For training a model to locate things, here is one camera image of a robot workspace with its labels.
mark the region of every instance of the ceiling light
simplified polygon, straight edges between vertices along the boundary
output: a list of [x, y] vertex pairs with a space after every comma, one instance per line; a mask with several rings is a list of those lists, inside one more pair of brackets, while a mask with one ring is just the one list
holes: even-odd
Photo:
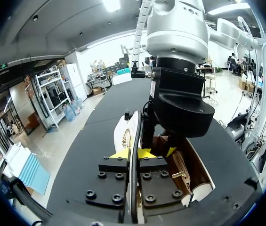
[[119, 0], [103, 0], [103, 3], [109, 12], [114, 12], [121, 8]]
[[6, 112], [6, 109], [7, 109], [7, 106], [8, 106], [8, 103], [10, 102], [10, 100], [11, 100], [11, 97], [8, 99], [8, 101], [7, 101], [6, 105], [5, 105], [4, 113]]
[[112, 40], [115, 40], [115, 39], [118, 39], [118, 38], [122, 38], [122, 37], [126, 37], [126, 36], [130, 36], [130, 35], [134, 35], [135, 32], [130, 32], [130, 33], [126, 33], [126, 34], [121, 34], [121, 35], [118, 35], [118, 36], [115, 36], [115, 37], [112, 37], [112, 38], [109, 38], [109, 39], [105, 39], [105, 40], [102, 40], [102, 41], [99, 41], [99, 42], [96, 42], [92, 45], [89, 45], [87, 48], [92, 48], [92, 47], [95, 47], [95, 46], [98, 46], [100, 44], [103, 44], [105, 42], [108, 42], [108, 41], [112, 41]]
[[216, 15], [219, 13], [225, 13], [225, 12], [229, 12], [229, 11], [233, 11], [237, 9], [247, 9], [247, 8], [250, 8], [250, 6], [246, 2], [236, 3], [236, 4], [230, 4], [230, 5], [222, 6], [220, 8], [216, 8], [214, 10], [209, 11], [208, 14]]

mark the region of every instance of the gold zipper pull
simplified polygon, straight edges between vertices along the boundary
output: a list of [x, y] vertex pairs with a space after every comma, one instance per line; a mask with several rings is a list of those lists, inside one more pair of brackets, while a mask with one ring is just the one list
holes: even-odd
[[178, 172], [178, 173], [175, 173], [173, 175], [171, 175], [171, 178], [178, 178], [178, 177], [184, 177], [186, 179], [186, 176], [187, 174], [183, 171], [183, 172]]

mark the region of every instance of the ceiling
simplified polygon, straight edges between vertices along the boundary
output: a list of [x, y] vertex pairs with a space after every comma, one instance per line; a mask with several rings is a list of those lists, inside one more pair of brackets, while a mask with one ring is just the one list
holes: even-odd
[[[206, 12], [233, 0], [203, 0]], [[108, 12], [102, 0], [24, 0], [11, 12], [0, 33], [0, 64], [14, 60], [51, 55], [60, 57], [103, 37], [135, 29], [141, 0], [120, 0], [118, 12]], [[237, 21], [243, 16], [256, 26], [250, 10], [210, 16]]]

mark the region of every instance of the white wall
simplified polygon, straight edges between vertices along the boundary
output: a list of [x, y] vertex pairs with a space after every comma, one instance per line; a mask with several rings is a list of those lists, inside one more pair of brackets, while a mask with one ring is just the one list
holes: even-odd
[[208, 54], [212, 60], [213, 67], [227, 68], [228, 57], [231, 56], [233, 52], [233, 50], [228, 50], [212, 41], [208, 42]]
[[[146, 44], [146, 35], [142, 36], [141, 45]], [[95, 60], [102, 60], [105, 63], [106, 67], [115, 65], [116, 62], [119, 62], [120, 58], [124, 57], [124, 54], [121, 51], [121, 45], [126, 46], [126, 48], [132, 48], [134, 45], [134, 35], [121, 37], [115, 40], [111, 40], [105, 43], [102, 43], [98, 46], [89, 48], [83, 52], [74, 52], [65, 57], [67, 64], [75, 63], [80, 71], [80, 76], [82, 83], [85, 84], [88, 80], [88, 75], [92, 73], [90, 65]], [[141, 53], [139, 56], [139, 63], [142, 66], [142, 61], [145, 60], [145, 57], [149, 57], [148, 53]], [[88, 95], [90, 93], [89, 88], [85, 85], [85, 91]]]

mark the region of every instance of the mounting screw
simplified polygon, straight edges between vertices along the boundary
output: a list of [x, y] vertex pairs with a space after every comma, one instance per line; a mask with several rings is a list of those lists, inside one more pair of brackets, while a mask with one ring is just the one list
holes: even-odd
[[98, 178], [100, 178], [100, 179], [105, 179], [105, 178], [106, 178], [106, 174], [105, 174], [105, 172], [99, 172], [99, 173], [98, 173]]
[[145, 201], [148, 202], [148, 203], [153, 203], [156, 201], [156, 198], [155, 196], [153, 196], [152, 194], [149, 194], [145, 197]]
[[88, 199], [95, 199], [95, 198], [96, 198], [96, 194], [95, 194], [95, 192], [93, 192], [92, 190], [88, 190], [88, 191], [86, 192], [86, 197], [87, 197]]
[[181, 198], [183, 196], [183, 192], [181, 190], [176, 190], [172, 193], [172, 197], [175, 199]]
[[95, 221], [91, 223], [91, 226], [104, 226], [104, 225], [99, 221]]
[[234, 205], [233, 205], [233, 209], [234, 210], [238, 210], [240, 208], [240, 205], [238, 204], [238, 203], [235, 203]]
[[169, 173], [168, 173], [167, 171], [163, 171], [163, 172], [161, 173], [161, 177], [162, 177], [162, 178], [168, 178], [168, 177], [169, 177]]
[[124, 176], [123, 176], [122, 173], [117, 173], [117, 174], [115, 175], [115, 178], [116, 178], [116, 180], [123, 180], [123, 179], [124, 179]]
[[112, 197], [112, 201], [114, 203], [121, 203], [122, 202], [122, 196], [120, 194], [115, 194]]
[[151, 174], [149, 174], [149, 173], [145, 173], [145, 174], [143, 174], [143, 179], [144, 180], [150, 180], [150, 179], [152, 179], [152, 176], [151, 176]]

